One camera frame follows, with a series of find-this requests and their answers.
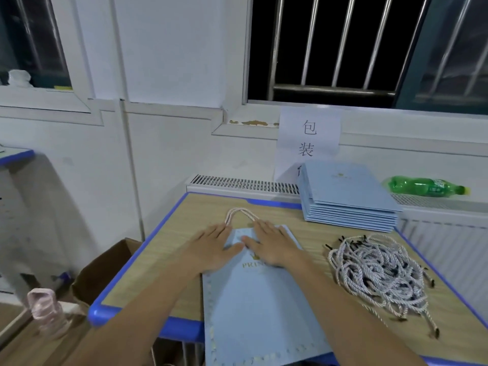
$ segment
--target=white object on windowsill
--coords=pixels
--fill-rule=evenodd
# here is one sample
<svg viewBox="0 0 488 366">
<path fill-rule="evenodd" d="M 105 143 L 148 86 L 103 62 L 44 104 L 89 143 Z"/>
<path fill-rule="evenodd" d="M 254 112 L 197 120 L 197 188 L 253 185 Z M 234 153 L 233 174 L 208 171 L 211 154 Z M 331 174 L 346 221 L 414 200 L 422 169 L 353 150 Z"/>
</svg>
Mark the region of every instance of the white object on windowsill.
<svg viewBox="0 0 488 366">
<path fill-rule="evenodd" d="M 33 87 L 29 83 L 31 76 L 29 72 L 20 69 L 12 69 L 8 72 L 8 84 L 15 87 Z"/>
</svg>

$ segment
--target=window frame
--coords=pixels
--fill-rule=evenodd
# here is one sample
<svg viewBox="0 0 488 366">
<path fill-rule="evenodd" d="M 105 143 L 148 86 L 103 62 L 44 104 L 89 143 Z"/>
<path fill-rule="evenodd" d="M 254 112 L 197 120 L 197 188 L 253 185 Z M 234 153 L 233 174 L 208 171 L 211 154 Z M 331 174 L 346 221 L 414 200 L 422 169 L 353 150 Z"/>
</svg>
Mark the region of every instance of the window frame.
<svg viewBox="0 0 488 366">
<path fill-rule="evenodd" d="M 0 117 L 102 125 L 75 0 L 51 3 L 73 90 L 0 86 Z"/>
<path fill-rule="evenodd" d="M 213 135 L 275 140 L 280 105 L 329 105 L 247 102 L 247 67 L 252 0 L 225 0 L 224 41 L 226 90 L 224 120 Z M 488 116 L 413 110 L 342 108 L 340 144 L 385 149 L 488 157 Z M 257 121 L 261 124 L 243 124 Z"/>
</svg>

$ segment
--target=light blue paper bag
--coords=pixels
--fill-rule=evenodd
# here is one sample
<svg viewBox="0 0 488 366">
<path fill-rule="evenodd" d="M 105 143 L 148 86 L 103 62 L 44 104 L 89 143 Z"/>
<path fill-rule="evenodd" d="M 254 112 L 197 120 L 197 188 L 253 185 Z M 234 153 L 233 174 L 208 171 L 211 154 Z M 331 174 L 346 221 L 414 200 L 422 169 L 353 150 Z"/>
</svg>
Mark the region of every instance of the light blue paper bag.
<svg viewBox="0 0 488 366">
<path fill-rule="evenodd" d="M 226 246 L 243 235 L 256 239 L 236 229 Z M 281 366 L 332 351 L 293 277 L 248 249 L 204 274 L 203 290 L 207 366 Z"/>
</svg>

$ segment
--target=peeling paint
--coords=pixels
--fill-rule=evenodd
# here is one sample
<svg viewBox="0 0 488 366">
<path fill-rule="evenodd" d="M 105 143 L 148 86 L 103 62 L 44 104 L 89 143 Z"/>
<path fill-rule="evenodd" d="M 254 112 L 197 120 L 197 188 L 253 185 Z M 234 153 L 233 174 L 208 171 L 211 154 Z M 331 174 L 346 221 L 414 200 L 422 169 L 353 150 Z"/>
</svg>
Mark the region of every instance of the peeling paint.
<svg viewBox="0 0 488 366">
<path fill-rule="evenodd" d="M 245 124 L 245 125 L 248 125 L 248 126 L 251 126 L 251 125 L 254 125 L 254 126 L 257 126 L 257 125 L 267 126 L 268 125 L 266 122 L 261 122 L 260 120 L 250 120 L 248 122 L 242 122 L 242 124 Z"/>
</svg>

